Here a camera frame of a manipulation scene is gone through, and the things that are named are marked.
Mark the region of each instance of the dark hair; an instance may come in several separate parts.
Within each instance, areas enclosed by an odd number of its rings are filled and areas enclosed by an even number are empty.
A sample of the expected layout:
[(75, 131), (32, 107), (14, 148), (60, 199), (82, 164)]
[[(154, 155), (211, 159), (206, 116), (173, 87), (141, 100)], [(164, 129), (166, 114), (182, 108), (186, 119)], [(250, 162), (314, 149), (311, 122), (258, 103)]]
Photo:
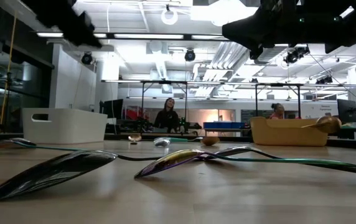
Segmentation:
[(273, 103), (271, 105), (271, 108), (273, 109), (273, 111), (276, 111), (276, 109), (278, 108), (279, 105), (282, 106), (282, 104), (280, 104), (280, 103)]
[(173, 98), (168, 98), (168, 99), (166, 99), (166, 102), (164, 102), (164, 111), (167, 111), (167, 101), (169, 101), (169, 100), (174, 100)]

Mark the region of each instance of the white storage bin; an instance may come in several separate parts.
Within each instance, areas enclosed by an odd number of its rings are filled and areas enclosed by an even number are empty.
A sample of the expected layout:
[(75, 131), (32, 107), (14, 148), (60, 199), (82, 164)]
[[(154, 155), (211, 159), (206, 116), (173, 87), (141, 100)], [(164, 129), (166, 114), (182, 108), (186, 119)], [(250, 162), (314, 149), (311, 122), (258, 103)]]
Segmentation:
[[(47, 114), (48, 120), (33, 119)], [(24, 138), (36, 144), (77, 144), (104, 140), (106, 114), (73, 109), (24, 108)]]

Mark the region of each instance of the yellow tray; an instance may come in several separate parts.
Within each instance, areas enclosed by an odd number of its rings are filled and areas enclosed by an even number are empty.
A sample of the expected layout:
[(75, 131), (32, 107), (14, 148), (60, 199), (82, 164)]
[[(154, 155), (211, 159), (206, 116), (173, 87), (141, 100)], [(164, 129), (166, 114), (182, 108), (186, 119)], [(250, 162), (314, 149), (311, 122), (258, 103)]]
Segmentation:
[(302, 128), (316, 124), (315, 119), (250, 119), (254, 143), (267, 146), (325, 146), (327, 133), (316, 128)]

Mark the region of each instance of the computer screen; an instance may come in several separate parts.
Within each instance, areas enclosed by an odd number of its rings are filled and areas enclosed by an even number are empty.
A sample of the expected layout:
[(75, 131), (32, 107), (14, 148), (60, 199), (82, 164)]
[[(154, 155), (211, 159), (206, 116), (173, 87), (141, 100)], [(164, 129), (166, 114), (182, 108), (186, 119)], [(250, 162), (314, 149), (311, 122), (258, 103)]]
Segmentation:
[(337, 100), (339, 119), (343, 123), (356, 123), (356, 102), (351, 100)]
[(107, 114), (108, 118), (116, 118), (116, 119), (121, 119), (122, 110), (123, 110), (123, 100), (105, 101), (103, 102), (103, 108), (101, 108), (102, 113)]

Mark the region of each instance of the woman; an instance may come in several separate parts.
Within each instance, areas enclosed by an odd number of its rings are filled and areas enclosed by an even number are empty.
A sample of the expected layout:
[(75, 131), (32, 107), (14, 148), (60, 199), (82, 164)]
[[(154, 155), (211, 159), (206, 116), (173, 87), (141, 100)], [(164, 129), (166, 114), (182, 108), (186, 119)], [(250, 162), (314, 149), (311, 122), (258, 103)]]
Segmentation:
[(272, 104), (273, 114), (269, 117), (270, 119), (284, 119), (284, 107), (280, 103)]
[(167, 132), (170, 133), (171, 129), (179, 127), (178, 114), (174, 111), (175, 101), (172, 98), (168, 98), (164, 103), (164, 109), (160, 111), (156, 120), (154, 121), (155, 128), (168, 128)]

